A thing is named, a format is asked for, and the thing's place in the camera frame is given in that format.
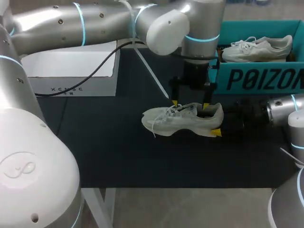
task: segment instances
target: white sneaker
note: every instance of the white sneaker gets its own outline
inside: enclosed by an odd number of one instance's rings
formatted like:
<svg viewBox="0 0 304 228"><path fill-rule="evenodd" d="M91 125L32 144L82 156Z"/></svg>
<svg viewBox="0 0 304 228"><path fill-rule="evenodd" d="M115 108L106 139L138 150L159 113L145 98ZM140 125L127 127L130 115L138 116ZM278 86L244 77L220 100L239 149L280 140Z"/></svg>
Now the white sneaker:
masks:
<svg viewBox="0 0 304 228"><path fill-rule="evenodd" d="M204 111L202 105L191 103L179 107L153 108L143 113L142 124L155 134L171 136L181 129L188 129L194 133L207 137L216 137L211 130L217 129L223 122L224 112L222 105L207 106Z"/></svg>
<svg viewBox="0 0 304 228"><path fill-rule="evenodd" d="M256 39L249 37L247 40L231 43L231 47L223 50L222 58L226 62L271 62L285 61L291 52L293 37L283 39L270 39L263 37Z"/></svg>

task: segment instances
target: black cable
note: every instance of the black cable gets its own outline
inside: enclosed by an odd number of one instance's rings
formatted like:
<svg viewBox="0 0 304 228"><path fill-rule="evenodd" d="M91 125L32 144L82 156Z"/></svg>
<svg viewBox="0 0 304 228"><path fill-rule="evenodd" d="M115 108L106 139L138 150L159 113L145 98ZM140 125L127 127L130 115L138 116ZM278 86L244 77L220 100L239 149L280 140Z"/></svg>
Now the black cable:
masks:
<svg viewBox="0 0 304 228"><path fill-rule="evenodd" d="M214 59L218 59L218 57L216 57L216 56L212 56L212 57L189 57L189 56L182 56L182 55L175 54L175 53L171 53L171 55L173 57L183 58L183 59L191 59L191 60L214 60Z"/></svg>
<svg viewBox="0 0 304 228"><path fill-rule="evenodd" d="M114 49L103 61L102 63L88 76L86 77L84 80L82 80L81 82L79 82L78 84L72 86L71 88L68 88L66 90L63 90L63 91L60 91L58 93L53 93L53 94L37 94L35 93L36 96L44 96L44 97L47 97L47 96L57 96L57 95L60 95L60 94L65 94L75 88L77 88L78 86L82 85L84 82L86 82L87 80L89 80L94 74L96 74L96 72L105 64L105 62L118 50L120 50L121 48L123 48L124 46L127 46L129 44L132 44L133 42L130 41L130 42L126 42L120 46L118 46L116 49ZM143 42L141 41L135 41L136 44L144 44ZM174 57L178 57L178 58L183 58L183 59L192 59L192 60L213 60L213 59L218 59L218 57L188 57L188 56L182 56L182 55L179 55L179 54L175 54L175 53L171 53L172 56Z"/></svg>
<svg viewBox="0 0 304 228"><path fill-rule="evenodd" d="M114 49L105 59L104 61L102 61L102 63L96 68L96 70L94 70L88 77L86 77L84 80L82 80L81 82L79 82L78 84L72 86L71 88L69 89L66 89L66 90L63 90L63 91L60 91L58 93L54 93L54 94L36 94L36 96L57 96L57 95L60 95L60 94L64 94L64 93L67 93L73 89L75 89L76 87L82 85L84 82L86 82L87 80L89 80L94 74L96 74L96 72L105 64L105 62L118 50L120 50L121 48L123 48L124 46L127 46L129 44L132 44L133 42L130 41L130 42L126 42L120 46L118 46L116 49ZM141 41L135 41L136 44L144 44L143 42Z"/></svg>

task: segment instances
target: yellow tape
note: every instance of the yellow tape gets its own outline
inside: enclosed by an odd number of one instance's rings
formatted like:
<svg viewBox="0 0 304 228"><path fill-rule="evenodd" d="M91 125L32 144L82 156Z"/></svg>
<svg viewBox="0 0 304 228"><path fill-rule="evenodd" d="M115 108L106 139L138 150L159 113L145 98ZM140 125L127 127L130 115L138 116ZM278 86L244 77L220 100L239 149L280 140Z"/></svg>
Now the yellow tape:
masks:
<svg viewBox="0 0 304 228"><path fill-rule="evenodd" d="M203 109L207 108L209 103L204 103Z"/></svg>
<svg viewBox="0 0 304 228"><path fill-rule="evenodd" d="M176 100L172 100L172 102L175 105L175 107L177 107L177 101Z"/></svg>
<svg viewBox="0 0 304 228"><path fill-rule="evenodd" d="M214 133L216 136L222 137L222 132L221 132L220 128L219 129L214 129L211 132Z"/></svg>

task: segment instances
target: screw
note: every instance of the screw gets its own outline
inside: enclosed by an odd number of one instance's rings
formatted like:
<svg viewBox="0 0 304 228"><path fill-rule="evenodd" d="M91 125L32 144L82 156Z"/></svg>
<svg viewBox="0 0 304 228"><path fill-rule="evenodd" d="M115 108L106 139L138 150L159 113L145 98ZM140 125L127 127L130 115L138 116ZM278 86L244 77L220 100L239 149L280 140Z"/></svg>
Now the screw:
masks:
<svg viewBox="0 0 304 228"><path fill-rule="evenodd" d="M19 81L20 83L24 84L24 81L21 78L17 78L17 81Z"/></svg>

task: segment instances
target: shoe sole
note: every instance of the shoe sole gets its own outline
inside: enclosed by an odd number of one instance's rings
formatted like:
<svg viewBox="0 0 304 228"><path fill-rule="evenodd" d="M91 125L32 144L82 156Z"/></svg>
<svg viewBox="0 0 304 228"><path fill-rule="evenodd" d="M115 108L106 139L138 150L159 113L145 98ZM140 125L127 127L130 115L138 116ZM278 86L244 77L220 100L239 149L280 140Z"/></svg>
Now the shoe sole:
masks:
<svg viewBox="0 0 304 228"><path fill-rule="evenodd" d="M269 63L269 62L286 62L285 58L282 59L265 59L265 61L256 61L256 62L232 62L225 61L226 63Z"/></svg>
<svg viewBox="0 0 304 228"><path fill-rule="evenodd" d="M143 125L143 126L148 131L153 132L151 128L148 128L145 125ZM173 135L174 133L176 133L176 132L178 132L180 130L190 130L190 131L194 132L197 135L205 136L205 137L212 137L212 138L216 137L216 135L213 135L212 133L210 133L210 130L200 129L200 128L198 128L198 129L180 128L180 129L176 129L176 130L172 130L172 131L158 131L158 130L154 130L154 134L169 137L169 136Z"/></svg>

